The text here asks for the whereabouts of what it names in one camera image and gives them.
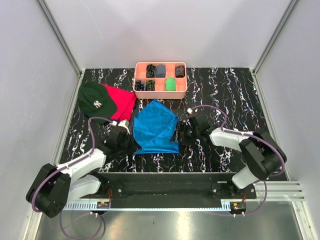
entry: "ny logo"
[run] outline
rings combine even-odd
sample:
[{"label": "ny logo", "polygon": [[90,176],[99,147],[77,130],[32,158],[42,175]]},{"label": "ny logo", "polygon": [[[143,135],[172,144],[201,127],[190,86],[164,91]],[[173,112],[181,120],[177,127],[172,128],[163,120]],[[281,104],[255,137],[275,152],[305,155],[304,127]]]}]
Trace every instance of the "ny logo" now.
[{"label": "ny logo", "polygon": [[93,103],[93,105],[95,105],[95,107],[98,109],[101,107],[101,103],[97,100]]}]

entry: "blue towel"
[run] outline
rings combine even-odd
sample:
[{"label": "blue towel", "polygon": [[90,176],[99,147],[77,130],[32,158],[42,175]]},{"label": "blue towel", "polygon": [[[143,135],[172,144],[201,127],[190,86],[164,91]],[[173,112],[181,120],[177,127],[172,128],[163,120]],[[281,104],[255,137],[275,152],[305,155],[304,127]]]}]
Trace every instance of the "blue towel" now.
[{"label": "blue towel", "polygon": [[179,142],[171,142],[178,117],[153,100],[134,117],[133,137],[142,149],[135,154],[179,154]]}]

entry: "gray rolled cloth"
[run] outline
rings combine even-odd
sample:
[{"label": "gray rolled cloth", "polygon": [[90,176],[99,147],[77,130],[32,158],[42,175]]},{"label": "gray rolled cloth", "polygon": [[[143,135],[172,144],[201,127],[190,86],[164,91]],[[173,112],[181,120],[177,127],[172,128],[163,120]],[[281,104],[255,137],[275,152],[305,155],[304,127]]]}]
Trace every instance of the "gray rolled cloth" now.
[{"label": "gray rolled cloth", "polygon": [[157,78],[165,78],[166,77],[166,66],[163,64],[160,64],[155,69],[155,76]]}]

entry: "dark green hat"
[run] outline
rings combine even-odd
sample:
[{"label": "dark green hat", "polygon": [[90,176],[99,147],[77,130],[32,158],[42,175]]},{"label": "dark green hat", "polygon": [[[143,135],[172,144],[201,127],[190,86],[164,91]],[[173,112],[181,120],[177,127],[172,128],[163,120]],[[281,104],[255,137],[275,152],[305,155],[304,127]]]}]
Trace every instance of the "dark green hat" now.
[{"label": "dark green hat", "polygon": [[[102,117],[109,119],[118,110],[117,105],[108,94],[105,86],[96,82],[82,84],[78,91],[78,105],[85,115],[91,117]],[[102,119],[93,120],[97,124],[106,121]]]}]

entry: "red cloth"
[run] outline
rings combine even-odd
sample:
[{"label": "red cloth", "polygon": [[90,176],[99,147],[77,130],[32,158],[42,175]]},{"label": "red cloth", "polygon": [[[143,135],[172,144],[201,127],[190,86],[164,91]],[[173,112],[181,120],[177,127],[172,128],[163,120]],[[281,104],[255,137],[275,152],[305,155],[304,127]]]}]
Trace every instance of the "red cloth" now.
[{"label": "red cloth", "polygon": [[117,106],[116,113],[112,117],[110,117],[110,119],[115,121],[130,121],[137,96],[133,92],[125,91],[113,86],[108,86],[106,84],[102,85],[105,86],[109,96]]}]

